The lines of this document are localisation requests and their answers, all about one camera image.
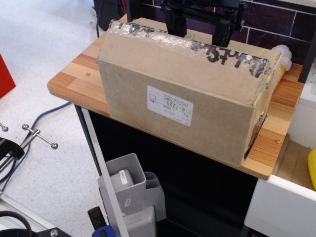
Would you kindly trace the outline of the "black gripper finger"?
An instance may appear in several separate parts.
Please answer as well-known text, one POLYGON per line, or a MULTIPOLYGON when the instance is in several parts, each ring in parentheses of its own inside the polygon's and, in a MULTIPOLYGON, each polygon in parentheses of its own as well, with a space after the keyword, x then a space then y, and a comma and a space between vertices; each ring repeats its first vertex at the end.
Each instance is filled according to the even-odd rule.
POLYGON ((215 33, 212 45, 227 47, 234 32, 241 32, 244 27, 244 10, 228 9, 224 13, 214 13, 215 33))
POLYGON ((170 35, 184 37, 187 34, 187 21, 182 11, 171 7, 165 7, 165 20, 170 35))

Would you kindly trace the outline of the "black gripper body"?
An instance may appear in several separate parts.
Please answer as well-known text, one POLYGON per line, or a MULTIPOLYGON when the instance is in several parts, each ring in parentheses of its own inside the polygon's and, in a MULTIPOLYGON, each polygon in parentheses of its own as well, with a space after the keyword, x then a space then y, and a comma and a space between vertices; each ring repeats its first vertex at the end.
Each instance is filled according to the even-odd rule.
POLYGON ((167 23, 190 18, 210 24, 221 20, 240 24, 246 10, 242 0, 163 0, 160 6, 167 23))

